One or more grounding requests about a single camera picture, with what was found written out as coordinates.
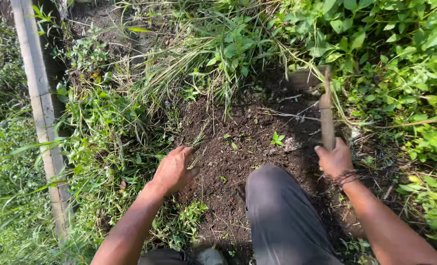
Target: leg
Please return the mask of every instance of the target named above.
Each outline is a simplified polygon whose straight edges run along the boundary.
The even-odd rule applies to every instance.
[[[264,165],[246,181],[247,218],[257,265],[340,265],[326,231],[300,184]]]
[[[137,265],[227,265],[220,251],[213,248],[193,253],[193,256],[190,259],[184,252],[174,249],[152,250],[141,256]]]
[[[184,252],[174,249],[159,249],[148,251],[140,256],[137,265],[187,265]]]

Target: forearm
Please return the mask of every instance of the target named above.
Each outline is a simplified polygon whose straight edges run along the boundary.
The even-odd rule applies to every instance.
[[[437,252],[359,181],[344,191],[382,265],[437,265]]]
[[[146,235],[166,191],[149,182],[96,252],[93,265],[137,264]]]

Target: leather bracelet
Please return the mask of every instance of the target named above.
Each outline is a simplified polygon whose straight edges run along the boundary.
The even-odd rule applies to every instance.
[[[343,185],[359,179],[359,174],[355,169],[345,169],[344,172],[339,174],[333,179],[333,184],[337,185],[340,190],[343,189]]]

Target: hand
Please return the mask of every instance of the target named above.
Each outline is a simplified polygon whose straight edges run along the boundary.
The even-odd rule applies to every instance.
[[[339,137],[336,137],[336,147],[332,152],[328,152],[321,146],[315,146],[315,152],[320,157],[320,170],[328,173],[333,179],[346,169],[354,169],[351,149]]]
[[[193,147],[180,146],[172,150],[160,162],[155,176],[151,181],[164,196],[178,191],[191,182],[192,177],[200,173],[200,168],[187,169],[187,163],[191,160]]]

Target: concrete edge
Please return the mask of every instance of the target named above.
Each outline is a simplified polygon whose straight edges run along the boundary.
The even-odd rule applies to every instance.
[[[50,93],[50,83],[32,4],[31,0],[11,0],[38,141],[40,143],[53,142],[57,136],[54,125],[56,124],[56,117],[59,117],[60,113],[56,113],[54,107],[57,98]],[[69,217],[73,213],[72,209],[69,208],[70,194],[66,179],[59,175],[65,163],[58,146],[50,150],[41,147],[40,151],[43,154],[42,159],[47,182],[59,183],[57,186],[49,187],[49,193],[57,236],[59,242],[63,243],[68,239]]]

